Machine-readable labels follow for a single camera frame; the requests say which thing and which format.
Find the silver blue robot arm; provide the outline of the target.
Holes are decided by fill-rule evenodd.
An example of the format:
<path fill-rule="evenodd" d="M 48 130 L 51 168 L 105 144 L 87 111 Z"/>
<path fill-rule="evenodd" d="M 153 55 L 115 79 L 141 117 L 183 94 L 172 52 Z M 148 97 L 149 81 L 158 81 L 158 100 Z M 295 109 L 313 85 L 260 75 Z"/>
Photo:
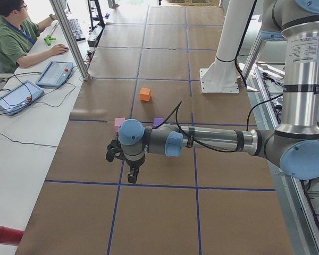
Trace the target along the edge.
<path fill-rule="evenodd" d="M 265 1 L 260 39 L 287 41 L 282 120 L 272 131 L 224 130 L 162 122 L 145 127 L 125 120 L 107 147 L 106 159 L 130 167 L 135 183 L 146 154 L 177 157 L 183 148 L 246 152 L 267 159 L 300 180 L 319 177 L 319 1 Z"/>

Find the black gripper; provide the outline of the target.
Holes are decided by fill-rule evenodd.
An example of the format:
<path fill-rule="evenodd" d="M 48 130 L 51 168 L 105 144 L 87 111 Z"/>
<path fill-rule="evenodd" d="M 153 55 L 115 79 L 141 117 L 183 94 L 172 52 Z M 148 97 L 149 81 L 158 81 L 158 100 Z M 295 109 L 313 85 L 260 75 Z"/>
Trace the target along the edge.
<path fill-rule="evenodd" d="M 112 162 L 114 159 L 125 160 L 130 166 L 128 182 L 136 184 L 138 180 L 139 167 L 145 162 L 145 153 L 141 147 L 121 147 L 119 140 L 113 139 L 107 146 L 106 160 Z"/>

